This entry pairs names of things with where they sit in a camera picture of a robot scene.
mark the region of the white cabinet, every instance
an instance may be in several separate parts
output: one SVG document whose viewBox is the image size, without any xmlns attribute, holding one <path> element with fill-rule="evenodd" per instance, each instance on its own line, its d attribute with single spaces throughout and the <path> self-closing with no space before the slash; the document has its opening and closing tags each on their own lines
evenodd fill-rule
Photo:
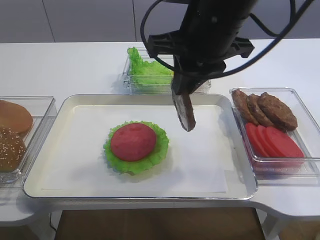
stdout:
<svg viewBox="0 0 320 240">
<path fill-rule="evenodd" d="M 43 0 L 56 42 L 136 40 L 132 0 Z"/>
<path fill-rule="evenodd" d="M 305 0 L 296 0 L 297 9 Z M 140 41 L 140 25 L 147 9 L 154 0 L 133 0 L 137 40 Z M 178 30 L 184 14 L 186 4 L 160 3 L 151 12 L 145 33 L 161 34 Z M 258 0 L 252 12 L 261 19 L 273 32 L 279 33 L 289 22 L 290 1 L 289 0 Z M 305 12 L 300 21 L 294 27 L 287 38 L 320 38 L 320 0 L 315 0 L 310 8 Z M 250 39 L 270 38 L 251 19 L 248 18 L 239 33 L 240 37 Z"/>
<path fill-rule="evenodd" d="M 0 0 L 0 43 L 53 41 L 41 0 Z"/>
</svg>

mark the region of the white table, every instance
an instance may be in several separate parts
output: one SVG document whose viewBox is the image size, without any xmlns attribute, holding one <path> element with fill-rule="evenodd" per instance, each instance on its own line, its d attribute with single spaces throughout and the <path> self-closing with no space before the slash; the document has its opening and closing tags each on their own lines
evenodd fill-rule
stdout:
<svg viewBox="0 0 320 240">
<path fill-rule="evenodd" d="M 254 56 L 270 40 L 253 40 Z M 74 94 L 125 93 L 119 80 L 128 47 L 140 42 L 13 43 L 0 44 L 0 96 L 54 96 L 60 108 Z M 294 88 L 320 124 L 318 94 L 320 39 L 283 40 L 262 60 L 232 76 L 212 81 L 210 92 L 230 97 L 235 87 Z M 244 63 L 240 57 L 226 61 L 228 69 Z M 260 186 L 247 201 L 211 202 L 109 202 L 54 204 L 28 199 L 21 190 L 0 202 L 0 225 L 30 224 L 51 211 L 65 209 L 254 207 L 270 213 L 262 224 L 273 239 L 292 220 L 320 219 L 320 188 L 316 186 Z"/>
</svg>

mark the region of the table leg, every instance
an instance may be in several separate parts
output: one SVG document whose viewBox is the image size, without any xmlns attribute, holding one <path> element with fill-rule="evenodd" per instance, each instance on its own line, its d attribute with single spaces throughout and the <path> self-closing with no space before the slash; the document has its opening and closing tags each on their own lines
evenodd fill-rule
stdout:
<svg viewBox="0 0 320 240">
<path fill-rule="evenodd" d="M 57 229 L 62 211 L 52 213 L 51 223 Z M 54 240 L 56 232 L 50 227 L 50 214 L 45 214 L 36 221 L 28 224 L 30 230 L 39 240 Z"/>
<path fill-rule="evenodd" d="M 256 209 L 266 240 L 279 240 L 279 233 L 289 223 L 289 219 L 280 219 Z"/>
</svg>

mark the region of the brown floor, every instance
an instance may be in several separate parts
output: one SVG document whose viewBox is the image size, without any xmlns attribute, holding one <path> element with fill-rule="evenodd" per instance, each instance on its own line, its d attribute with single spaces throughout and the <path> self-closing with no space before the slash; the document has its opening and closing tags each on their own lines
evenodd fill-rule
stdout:
<svg viewBox="0 0 320 240">
<path fill-rule="evenodd" d="M 293 222 L 281 240 L 313 240 L 320 222 Z M 0 227 L 0 240 L 36 240 L 26 227 Z M 251 208 L 64 211 L 56 240 L 264 240 Z"/>
</svg>

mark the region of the clear plastic container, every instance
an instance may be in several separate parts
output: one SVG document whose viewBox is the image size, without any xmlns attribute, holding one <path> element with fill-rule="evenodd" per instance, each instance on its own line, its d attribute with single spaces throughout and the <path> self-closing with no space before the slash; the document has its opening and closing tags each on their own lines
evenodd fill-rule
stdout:
<svg viewBox="0 0 320 240">
<path fill-rule="evenodd" d="M 52 96 L 8 96 L 0 100 L 25 107 L 33 118 L 31 130 L 23 138 L 26 151 L 19 166 L 12 172 L 0 172 L 0 189 L 20 188 L 57 116 L 55 99 Z"/>
<path fill-rule="evenodd" d="M 297 92 L 292 88 L 233 88 L 247 95 L 260 96 L 267 92 L 284 102 L 297 118 L 298 127 L 287 135 L 293 139 L 304 152 L 304 158 L 259 157 L 253 150 L 245 130 L 246 122 L 234 104 L 232 110 L 243 138 L 253 171 L 256 175 L 274 178 L 275 176 L 318 177 L 320 176 L 320 128 L 304 105 Z"/>
<path fill-rule="evenodd" d="M 145 48 L 138 48 L 137 50 L 144 61 L 153 62 L 154 59 L 150 58 Z M 159 55 L 159 57 L 166 63 L 173 66 L 174 60 L 172 55 Z M 171 94 L 171 75 L 168 76 L 156 76 L 156 75 L 132 75 L 131 74 L 131 61 L 129 55 L 127 57 L 124 69 L 123 69 L 124 86 L 130 89 L 131 94 Z M 155 80 L 154 83 L 139 83 Z M 211 81 L 206 81 L 201 85 L 194 93 L 207 94 L 211 87 Z"/>
</svg>

